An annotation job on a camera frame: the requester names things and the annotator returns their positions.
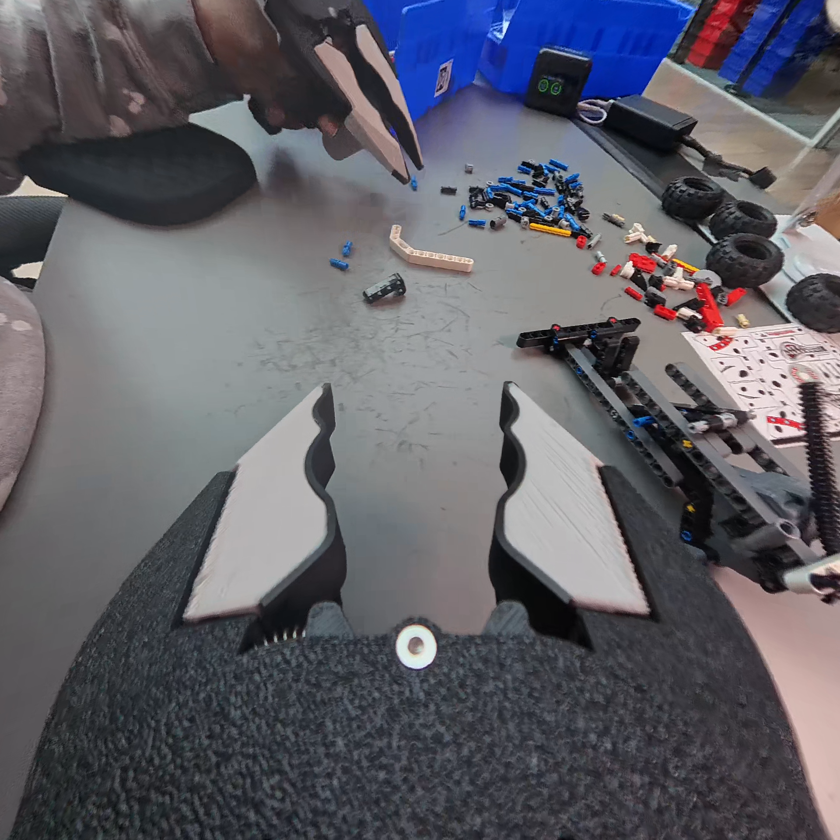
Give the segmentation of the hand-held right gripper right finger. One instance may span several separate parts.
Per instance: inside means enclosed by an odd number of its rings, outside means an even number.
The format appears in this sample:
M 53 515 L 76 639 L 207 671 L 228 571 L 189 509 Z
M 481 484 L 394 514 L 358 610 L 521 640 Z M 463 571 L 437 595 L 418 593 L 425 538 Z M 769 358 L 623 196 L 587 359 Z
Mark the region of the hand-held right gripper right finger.
M 494 547 L 564 604 L 649 617 L 603 462 L 513 381 L 502 386 L 499 425 L 506 489 Z

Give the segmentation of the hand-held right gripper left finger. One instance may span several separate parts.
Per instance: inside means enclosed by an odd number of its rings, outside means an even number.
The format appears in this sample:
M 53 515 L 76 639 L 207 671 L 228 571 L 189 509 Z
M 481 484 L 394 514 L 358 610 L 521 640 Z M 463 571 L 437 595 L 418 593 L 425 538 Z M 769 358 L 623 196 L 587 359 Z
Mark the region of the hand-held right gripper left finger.
M 323 383 L 241 456 L 185 598 L 185 624 L 298 624 L 316 603 L 341 601 L 347 554 L 328 492 L 334 429 Z

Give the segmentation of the white bent toy beam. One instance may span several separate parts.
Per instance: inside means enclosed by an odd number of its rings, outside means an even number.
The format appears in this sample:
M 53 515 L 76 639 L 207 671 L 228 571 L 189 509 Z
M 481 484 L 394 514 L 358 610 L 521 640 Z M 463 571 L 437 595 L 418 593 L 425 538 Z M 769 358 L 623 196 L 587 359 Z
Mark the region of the white bent toy beam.
M 391 250 L 404 262 L 412 266 L 454 271 L 461 274 L 472 272 L 475 261 L 471 258 L 442 254 L 410 246 L 402 236 L 401 225 L 394 224 L 388 238 Z

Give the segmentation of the pile of blue black pieces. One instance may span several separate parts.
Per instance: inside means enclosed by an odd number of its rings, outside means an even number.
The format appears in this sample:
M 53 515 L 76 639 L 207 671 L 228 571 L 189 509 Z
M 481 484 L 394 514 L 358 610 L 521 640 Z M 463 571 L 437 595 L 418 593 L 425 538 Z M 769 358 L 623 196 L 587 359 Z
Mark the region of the pile of blue black pieces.
M 557 159 L 524 160 L 513 174 L 463 187 L 442 185 L 439 191 L 460 199 L 456 219 L 470 228 L 520 227 L 572 238 L 579 249 L 593 249 L 602 239 L 592 228 L 582 175 Z

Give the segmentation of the person's left forearm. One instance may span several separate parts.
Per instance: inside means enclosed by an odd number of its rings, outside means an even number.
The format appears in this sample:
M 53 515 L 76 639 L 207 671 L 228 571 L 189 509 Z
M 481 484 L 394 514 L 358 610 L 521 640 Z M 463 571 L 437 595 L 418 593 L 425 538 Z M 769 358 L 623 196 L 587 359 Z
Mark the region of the person's left forearm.
M 41 144 L 125 138 L 234 99 L 188 1 L 1 3 L 1 193 Z

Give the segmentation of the person's left hand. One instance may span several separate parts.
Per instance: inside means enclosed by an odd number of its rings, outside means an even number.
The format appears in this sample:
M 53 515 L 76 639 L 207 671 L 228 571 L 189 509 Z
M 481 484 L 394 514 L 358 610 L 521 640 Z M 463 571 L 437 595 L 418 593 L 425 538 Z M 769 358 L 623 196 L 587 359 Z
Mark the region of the person's left hand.
M 248 109 L 268 133 L 318 129 L 334 138 L 340 122 L 314 115 L 311 90 L 283 51 L 261 2 L 192 1 L 205 46 Z

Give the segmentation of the blue bin with tag sticker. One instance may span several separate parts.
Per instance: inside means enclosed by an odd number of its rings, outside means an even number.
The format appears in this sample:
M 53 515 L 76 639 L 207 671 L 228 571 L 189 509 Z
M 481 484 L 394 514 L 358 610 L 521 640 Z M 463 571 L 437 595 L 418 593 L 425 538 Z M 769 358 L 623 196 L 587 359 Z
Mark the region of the blue bin with tag sticker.
M 366 1 L 414 121 L 474 83 L 496 1 Z

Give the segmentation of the partly built toy car chassis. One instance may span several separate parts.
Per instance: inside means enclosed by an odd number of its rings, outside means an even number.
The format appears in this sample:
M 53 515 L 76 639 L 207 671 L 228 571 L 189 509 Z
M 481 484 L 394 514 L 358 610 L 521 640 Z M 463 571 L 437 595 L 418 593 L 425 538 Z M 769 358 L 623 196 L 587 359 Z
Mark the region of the partly built toy car chassis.
M 521 332 L 520 349 L 566 363 L 605 414 L 684 503 L 679 538 L 708 564 L 729 567 L 766 592 L 839 599 L 838 485 L 824 390 L 798 385 L 807 477 L 760 442 L 753 413 L 719 405 L 683 364 L 665 372 L 689 398 L 671 402 L 634 364 L 636 318 Z

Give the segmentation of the plain blue bin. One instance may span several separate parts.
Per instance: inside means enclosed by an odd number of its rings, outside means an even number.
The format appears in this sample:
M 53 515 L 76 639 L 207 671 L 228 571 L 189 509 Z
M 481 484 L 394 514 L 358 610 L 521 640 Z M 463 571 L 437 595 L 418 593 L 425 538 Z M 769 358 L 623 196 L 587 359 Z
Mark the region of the plain blue bin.
M 591 58 L 586 98 L 641 94 L 695 13 L 677 1 L 498 2 L 478 69 L 521 96 L 541 48 L 558 47 Z

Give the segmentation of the white sticker sheet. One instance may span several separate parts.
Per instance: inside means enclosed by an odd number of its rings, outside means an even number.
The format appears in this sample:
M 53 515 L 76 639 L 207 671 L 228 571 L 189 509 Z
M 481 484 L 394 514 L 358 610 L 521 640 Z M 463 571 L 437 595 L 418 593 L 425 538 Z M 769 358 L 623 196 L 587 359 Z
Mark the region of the white sticker sheet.
M 838 335 L 786 323 L 682 336 L 735 407 L 752 412 L 752 426 L 778 448 L 805 442 L 799 384 L 813 375 L 824 391 L 826 434 L 838 441 Z

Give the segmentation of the black rubber mat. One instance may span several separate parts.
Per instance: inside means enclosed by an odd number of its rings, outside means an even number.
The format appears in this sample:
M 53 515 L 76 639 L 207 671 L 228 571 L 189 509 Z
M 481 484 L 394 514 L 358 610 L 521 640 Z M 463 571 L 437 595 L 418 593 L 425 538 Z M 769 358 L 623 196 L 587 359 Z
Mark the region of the black rubber mat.
M 649 149 L 622 133 L 604 131 L 600 127 L 575 120 L 592 142 L 611 156 L 618 164 L 642 183 L 656 198 L 660 198 L 667 184 L 681 176 L 702 176 L 719 184 L 735 200 L 762 205 L 775 214 L 787 214 L 782 202 L 766 191 L 740 179 L 737 182 L 724 176 L 702 171 L 703 160 L 693 150 L 663 152 Z

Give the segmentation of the black power adapter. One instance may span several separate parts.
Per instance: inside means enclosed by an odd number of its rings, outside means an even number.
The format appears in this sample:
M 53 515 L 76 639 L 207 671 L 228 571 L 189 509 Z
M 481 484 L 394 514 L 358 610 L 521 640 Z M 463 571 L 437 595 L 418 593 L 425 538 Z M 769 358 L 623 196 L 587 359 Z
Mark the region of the black power adapter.
M 693 115 L 635 94 L 612 101 L 601 124 L 651 150 L 675 151 L 698 120 Z

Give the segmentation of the pile of red white pieces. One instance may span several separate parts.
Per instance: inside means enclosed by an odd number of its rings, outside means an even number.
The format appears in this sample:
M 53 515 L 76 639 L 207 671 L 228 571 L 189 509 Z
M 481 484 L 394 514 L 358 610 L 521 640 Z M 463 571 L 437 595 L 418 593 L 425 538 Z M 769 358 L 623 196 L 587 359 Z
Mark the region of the pile of red white pieces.
M 713 271 L 678 259 L 677 245 L 662 246 L 641 224 L 634 224 L 623 237 L 632 250 L 621 264 L 612 264 L 602 251 L 600 234 L 581 234 L 576 247 L 591 251 L 591 273 L 623 282 L 624 296 L 644 305 L 657 318 L 681 322 L 692 333 L 706 333 L 730 341 L 749 320 L 736 315 L 736 325 L 725 322 L 723 310 L 746 295 L 744 288 L 727 290 Z

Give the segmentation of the person's grey spotted clothing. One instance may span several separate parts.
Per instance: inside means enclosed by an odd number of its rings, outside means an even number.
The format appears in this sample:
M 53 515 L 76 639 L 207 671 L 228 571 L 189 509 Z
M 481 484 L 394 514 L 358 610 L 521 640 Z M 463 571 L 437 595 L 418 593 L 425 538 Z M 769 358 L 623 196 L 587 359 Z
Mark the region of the person's grey spotted clothing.
M 46 342 L 29 294 L 1 282 L 1 508 L 32 445 L 43 405 Z

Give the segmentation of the black toy tyre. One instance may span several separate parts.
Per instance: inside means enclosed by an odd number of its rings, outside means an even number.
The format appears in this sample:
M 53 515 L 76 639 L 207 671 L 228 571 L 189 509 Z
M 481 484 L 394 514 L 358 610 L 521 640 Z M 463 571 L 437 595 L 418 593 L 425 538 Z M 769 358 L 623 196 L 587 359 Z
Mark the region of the black toy tyre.
M 699 222 L 712 216 L 727 197 L 716 182 L 701 175 L 685 175 L 667 184 L 661 207 L 670 217 Z
M 747 201 L 722 204 L 711 216 L 708 227 L 715 241 L 735 234 L 772 238 L 778 228 L 775 214 L 766 207 Z
M 784 304 L 791 318 L 819 333 L 839 333 L 839 276 L 814 274 L 796 282 Z
M 716 274 L 728 289 L 761 287 L 782 270 L 781 249 L 756 234 L 731 234 L 708 251 L 705 268 Z

